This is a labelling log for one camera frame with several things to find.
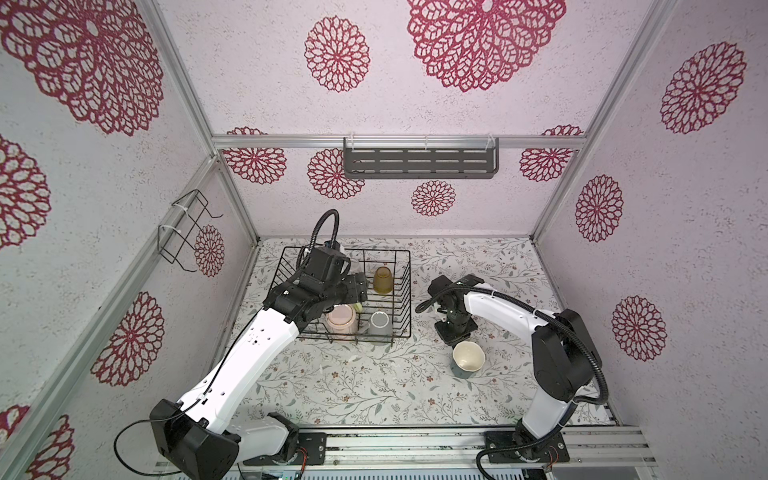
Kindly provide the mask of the yellow ribbed cup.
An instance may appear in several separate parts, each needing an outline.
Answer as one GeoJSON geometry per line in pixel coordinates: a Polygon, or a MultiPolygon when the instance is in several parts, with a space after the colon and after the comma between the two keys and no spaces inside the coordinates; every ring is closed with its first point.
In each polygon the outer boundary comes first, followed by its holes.
{"type": "Polygon", "coordinates": [[[394,290],[394,277],[387,266],[378,267],[373,277],[373,289],[380,295],[387,295],[394,290]]]}

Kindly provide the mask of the dark green mug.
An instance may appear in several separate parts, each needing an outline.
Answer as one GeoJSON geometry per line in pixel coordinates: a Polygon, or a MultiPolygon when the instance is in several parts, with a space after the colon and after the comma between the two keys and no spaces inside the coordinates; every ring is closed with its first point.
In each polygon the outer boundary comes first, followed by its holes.
{"type": "Polygon", "coordinates": [[[478,373],[485,361],[485,353],[477,343],[463,341],[453,347],[450,369],[454,377],[467,379],[478,373]]]}

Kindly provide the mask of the pink ceramic mug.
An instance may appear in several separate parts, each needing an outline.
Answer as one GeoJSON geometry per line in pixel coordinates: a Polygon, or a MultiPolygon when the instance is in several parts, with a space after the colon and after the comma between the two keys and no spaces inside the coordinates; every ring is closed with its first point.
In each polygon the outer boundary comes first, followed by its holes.
{"type": "Polygon", "coordinates": [[[337,305],[323,317],[331,341],[351,340],[359,329],[358,313],[351,305],[337,305]]]}

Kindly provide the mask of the black wire dish rack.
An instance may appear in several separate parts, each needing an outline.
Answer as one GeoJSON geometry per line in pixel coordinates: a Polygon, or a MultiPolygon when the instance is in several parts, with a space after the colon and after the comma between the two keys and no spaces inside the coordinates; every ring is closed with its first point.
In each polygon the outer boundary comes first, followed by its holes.
{"type": "Polygon", "coordinates": [[[307,340],[327,340],[331,343],[341,341],[391,343],[398,338],[410,337],[412,332],[410,252],[402,249],[350,248],[346,254],[362,262],[368,280],[368,300],[362,304],[364,311],[358,314],[357,335],[351,340],[331,341],[323,324],[324,316],[322,316],[309,323],[299,337],[307,340]],[[380,295],[373,289],[374,273],[381,266],[389,267],[394,277],[394,290],[387,295],[380,295]],[[370,316],[379,310],[390,315],[393,324],[391,338],[377,339],[365,333],[370,316]]]}

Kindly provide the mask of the grey cream mug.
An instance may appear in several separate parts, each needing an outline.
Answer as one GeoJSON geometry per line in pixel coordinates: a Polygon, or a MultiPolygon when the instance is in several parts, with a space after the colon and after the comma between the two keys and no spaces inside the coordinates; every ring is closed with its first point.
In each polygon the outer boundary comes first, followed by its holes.
{"type": "Polygon", "coordinates": [[[393,324],[390,315],[385,311],[375,311],[370,316],[365,333],[377,339],[391,338],[393,324]]]}

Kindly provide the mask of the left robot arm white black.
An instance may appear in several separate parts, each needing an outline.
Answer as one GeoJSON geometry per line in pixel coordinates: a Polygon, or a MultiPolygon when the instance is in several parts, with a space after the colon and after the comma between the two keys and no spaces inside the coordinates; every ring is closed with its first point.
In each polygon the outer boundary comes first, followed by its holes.
{"type": "Polygon", "coordinates": [[[306,325],[337,305],[363,303],[364,274],[348,274],[325,284],[309,277],[283,282],[228,354],[197,385],[172,402],[161,400],[150,419],[159,453],[191,479],[221,479],[244,460],[275,456],[291,459],[297,427],[278,414],[242,423],[235,412],[276,356],[306,325]]]}

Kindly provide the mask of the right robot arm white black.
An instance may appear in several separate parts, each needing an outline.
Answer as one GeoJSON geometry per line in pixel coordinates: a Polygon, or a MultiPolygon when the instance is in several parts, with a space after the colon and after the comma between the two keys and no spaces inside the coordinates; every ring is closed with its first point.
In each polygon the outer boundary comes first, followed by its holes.
{"type": "Polygon", "coordinates": [[[577,312],[538,309],[472,274],[457,281],[444,275],[434,279],[428,298],[416,311],[430,308],[444,316],[435,323],[435,330],[454,350],[477,330],[476,318],[528,342],[537,391],[516,427],[524,444],[556,435],[581,404],[607,403],[609,387],[602,359],[577,312]]]}

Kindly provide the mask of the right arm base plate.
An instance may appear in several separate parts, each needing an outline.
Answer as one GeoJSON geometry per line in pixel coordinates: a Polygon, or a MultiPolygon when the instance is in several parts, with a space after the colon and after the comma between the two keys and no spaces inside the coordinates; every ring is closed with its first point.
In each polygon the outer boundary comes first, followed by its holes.
{"type": "Polygon", "coordinates": [[[484,436],[486,456],[492,464],[565,463],[570,455],[556,425],[543,437],[535,438],[519,421],[514,430],[486,431],[484,436]]]}

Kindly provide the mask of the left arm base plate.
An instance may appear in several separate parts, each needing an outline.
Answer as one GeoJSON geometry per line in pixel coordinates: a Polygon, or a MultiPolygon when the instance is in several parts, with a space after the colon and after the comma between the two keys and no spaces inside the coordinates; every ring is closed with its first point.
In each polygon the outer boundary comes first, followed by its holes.
{"type": "Polygon", "coordinates": [[[325,463],[328,435],[325,432],[299,432],[288,453],[273,460],[275,465],[301,467],[319,466],[325,463]]]}

